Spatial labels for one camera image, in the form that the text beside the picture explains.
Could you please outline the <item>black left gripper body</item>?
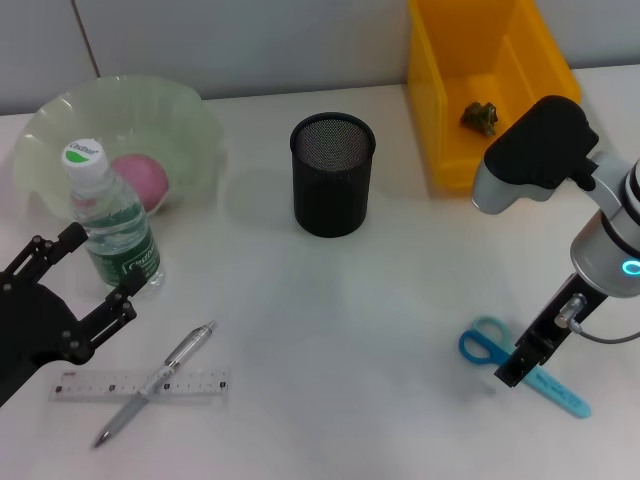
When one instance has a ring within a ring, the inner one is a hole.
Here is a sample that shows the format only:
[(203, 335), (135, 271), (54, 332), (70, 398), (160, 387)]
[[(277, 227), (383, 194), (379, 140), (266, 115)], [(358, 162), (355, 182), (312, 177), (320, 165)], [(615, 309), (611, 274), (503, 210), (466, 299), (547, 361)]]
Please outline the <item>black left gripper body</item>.
[(1, 274), (1, 402), (6, 403), (41, 367), (78, 365), (79, 322), (47, 287)]

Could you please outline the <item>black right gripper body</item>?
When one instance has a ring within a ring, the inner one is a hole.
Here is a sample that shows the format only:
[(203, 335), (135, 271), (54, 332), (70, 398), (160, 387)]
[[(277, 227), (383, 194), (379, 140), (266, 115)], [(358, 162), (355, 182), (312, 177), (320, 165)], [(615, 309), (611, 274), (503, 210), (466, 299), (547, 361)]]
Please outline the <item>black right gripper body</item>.
[(572, 274), (518, 339), (516, 350), (531, 347), (539, 353), (554, 353), (570, 334), (570, 329), (558, 326), (555, 319), (575, 296), (583, 298), (583, 307), (575, 316), (577, 323), (582, 323), (608, 298), (579, 274)]

